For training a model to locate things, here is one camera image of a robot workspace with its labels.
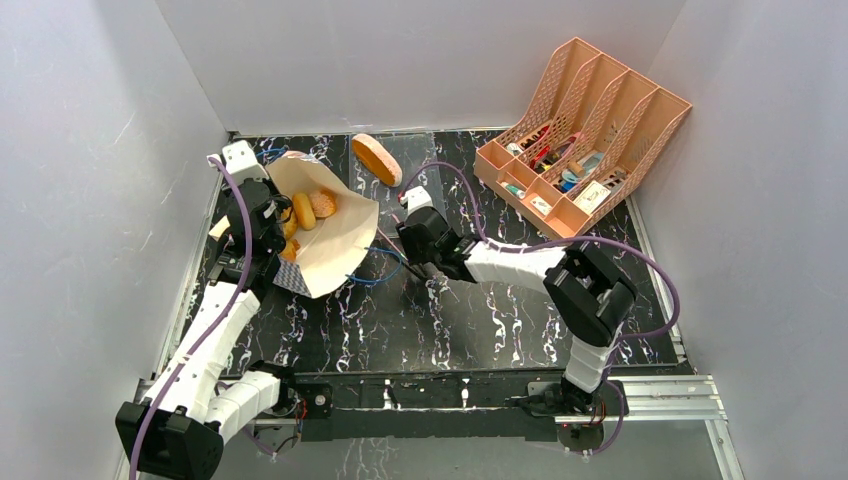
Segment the pink metal tongs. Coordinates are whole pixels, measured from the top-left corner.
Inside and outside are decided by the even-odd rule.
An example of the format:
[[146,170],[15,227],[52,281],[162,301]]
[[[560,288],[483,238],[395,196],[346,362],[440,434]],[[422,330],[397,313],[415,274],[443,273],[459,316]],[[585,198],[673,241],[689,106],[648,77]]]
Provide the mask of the pink metal tongs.
[[386,248],[390,249],[400,257],[400,264],[407,272],[409,272],[421,282],[425,282],[427,280],[427,278],[418,269],[413,268],[408,263],[407,257],[404,254],[403,249],[392,238],[390,238],[388,234],[386,234],[380,227],[377,227],[376,232],[379,235],[381,242],[386,245]]

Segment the orange fake donut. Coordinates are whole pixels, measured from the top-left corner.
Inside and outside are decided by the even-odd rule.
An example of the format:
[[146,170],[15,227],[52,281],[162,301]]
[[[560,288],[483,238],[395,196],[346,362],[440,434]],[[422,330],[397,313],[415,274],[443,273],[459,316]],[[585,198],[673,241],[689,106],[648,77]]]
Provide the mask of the orange fake donut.
[[303,192],[295,193],[292,196],[292,206],[299,226],[306,231],[313,230],[317,220],[309,196]]

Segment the brown checkered paper bag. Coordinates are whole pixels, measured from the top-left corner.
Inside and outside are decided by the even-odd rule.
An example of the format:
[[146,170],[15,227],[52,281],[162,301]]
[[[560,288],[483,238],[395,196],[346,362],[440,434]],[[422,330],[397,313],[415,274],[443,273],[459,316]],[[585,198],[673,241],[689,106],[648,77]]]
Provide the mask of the brown checkered paper bag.
[[[376,235],[379,206],[349,190],[345,184],[314,156],[299,151],[287,151],[268,165],[269,181],[277,191],[289,197],[303,192],[329,190],[336,196],[337,212],[326,219],[316,219],[313,230],[299,226],[294,239],[300,249],[294,263],[280,254],[252,258],[248,286],[254,291],[270,286],[280,287],[308,298],[319,298],[345,283],[364,260]],[[247,214],[239,186],[233,189],[244,215]],[[209,232],[219,247],[217,277],[226,282],[238,280],[245,254],[240,256],[227,249],[230,223],[225,214],[214,222]]]

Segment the pink sugared bread slice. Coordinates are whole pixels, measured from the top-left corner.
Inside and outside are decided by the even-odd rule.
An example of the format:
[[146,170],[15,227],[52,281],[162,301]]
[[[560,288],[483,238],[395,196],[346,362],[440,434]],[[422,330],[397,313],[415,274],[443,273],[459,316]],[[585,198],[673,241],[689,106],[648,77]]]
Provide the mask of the pink sugared bread slice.
[[357,134],[351,139],[352,150],[359,161],[382,183],[398,187],[403,179],[403,170],[389,151],[374,137]]

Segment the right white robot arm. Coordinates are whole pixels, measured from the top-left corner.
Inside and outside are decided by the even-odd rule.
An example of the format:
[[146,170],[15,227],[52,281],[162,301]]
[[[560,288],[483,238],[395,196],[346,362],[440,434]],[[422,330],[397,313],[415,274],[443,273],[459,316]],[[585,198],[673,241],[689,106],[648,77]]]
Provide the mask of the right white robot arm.
[[408,263],[468,283],[503,283],[545,293],[572,336],[559,387],[516,406],[537,415],[587,414],[603,399],[603,371],[636,300],[629,277],[589,243],[509,251],[475,234],[459,235],[433,207],[396,226]]

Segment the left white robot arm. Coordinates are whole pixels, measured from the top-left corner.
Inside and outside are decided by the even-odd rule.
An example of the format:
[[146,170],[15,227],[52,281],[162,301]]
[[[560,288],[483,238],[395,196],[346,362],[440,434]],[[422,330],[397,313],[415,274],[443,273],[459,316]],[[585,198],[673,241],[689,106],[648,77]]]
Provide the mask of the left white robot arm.
[[299,391],[290,369],[259,360],[237,380],[220,376],[242,331],[273,289],[290,201],[268,180],[248,179],[226,196],[230,225],[188,332],[143,397],[115,419],[130,476],[209,479],[226,443],[263,413],[286,416]]

